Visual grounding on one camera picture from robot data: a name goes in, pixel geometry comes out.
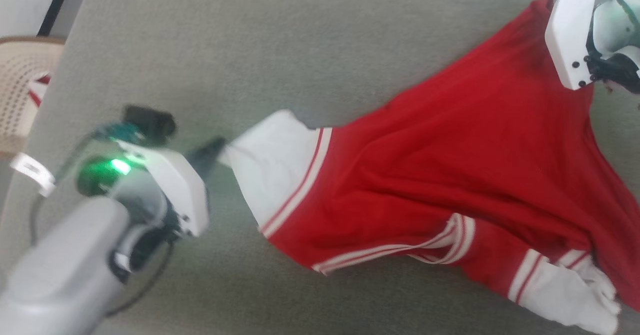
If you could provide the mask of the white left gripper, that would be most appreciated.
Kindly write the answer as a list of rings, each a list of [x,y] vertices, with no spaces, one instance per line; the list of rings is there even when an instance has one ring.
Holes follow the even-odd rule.
[[[204,182],[226,143],[224,137],[213,137],[185,158],[174,150],[117,140],[121,154],[83,162],[77,190],[83,196],[106,196],[123,203],[140,223],[154,228],[168,225],[179,236],[199,237],[210,225]]]

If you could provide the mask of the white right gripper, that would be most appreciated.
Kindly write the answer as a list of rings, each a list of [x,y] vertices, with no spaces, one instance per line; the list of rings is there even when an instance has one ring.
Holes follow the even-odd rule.
[[[572,91],[589,85],[585,57],[596,0],[556,0],[545,30],[545,43],[561,84]]]

